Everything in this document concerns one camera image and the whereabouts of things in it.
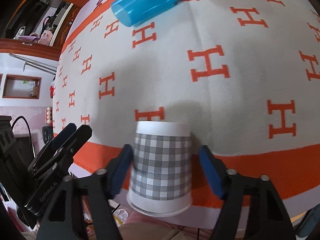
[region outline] table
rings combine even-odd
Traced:
[[[308,0],[179,0],[125,27],[114,0],[90,0],[63,46],[54,132],[88,124],[74,157],[87,176],[133,145],[136,121],[189,123],[193,205],[163,220],[213,228],[222,202],[197,158],[202,144],[228,168],[270,176],[290,217],[319,204],[320,18]],[[128,206],[124,189],[116,201]],[[248,199],[239,228],[245,227]]]

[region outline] pink wall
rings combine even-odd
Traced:
[[[44,146],[42,139],[42,127],[45,123],[45,106],[0,106],[0,115],[12,117],[11,123],[20,115],[28,121],[35,153]],[[28,135],[28,128],[23,120],[19,120],[13,128],[15,135]]]

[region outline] white wall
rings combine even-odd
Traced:
[[[57,67],[58,65],[58,61],[55,60],[25,55],[21,56],[49,64],[54,67]],[[8,53],[0,53],[0,74],[3,75],[0,84],[0,106],[52,106],[52,99],[50,98],[50,86],[54,76],[30,66],[26,66],[25,71],[23,71],[23,65],[24,62],[22,60],[10,57]],[[41,77],[42,79],[39,99],[2,98],[5,76],[7,74]]]

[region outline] paper cup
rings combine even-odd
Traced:
[[[133,209],[148,216],[169,217],[190,207],[190,146],[188,124],[138,122],[127,195]]]

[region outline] black cable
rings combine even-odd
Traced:
[[[18,116],[16,118],[16,120],[13,121],[11,129],[13,129],[13,127],[15,126],[17,121],[19,121],[20,119],[23,119],[26,122],[26,125],[28,127],[28,132],[29,132],[29,154],[31,155],[31,131],[30,131],[30,127],[29,127],[29,124],[28,124],[27,120],[22,115]]]
[[[120,207],[121,205],[119,204],[113,211],[112,214]]]

